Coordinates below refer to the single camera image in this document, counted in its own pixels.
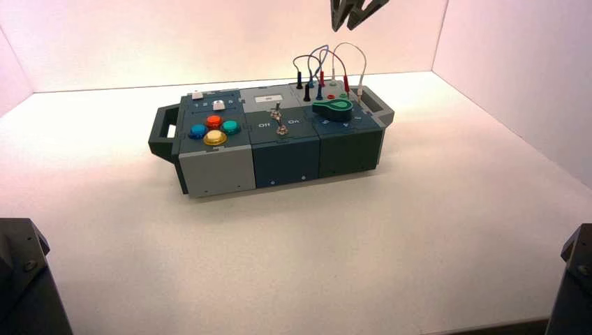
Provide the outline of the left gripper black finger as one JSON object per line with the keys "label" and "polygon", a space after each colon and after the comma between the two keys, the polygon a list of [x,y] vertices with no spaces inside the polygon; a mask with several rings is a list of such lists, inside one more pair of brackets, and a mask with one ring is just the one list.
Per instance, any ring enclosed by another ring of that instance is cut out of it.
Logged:
{"label": "left gripper black finger", "polygon": [[357,1],[356,0],[331,0],[330,1],[330,10],[331,10],[331,24],[332,30],[337,32],[343,23],[346,21],[350,12],[354,7],[356,7]]}
{"label": "left gripper black finger", "polygon": [[348,15],[348,29],[352,31],[357,28],[388,2],[389,0],[371,0],[368,4],[365,4],[364,0],[354,1]]}

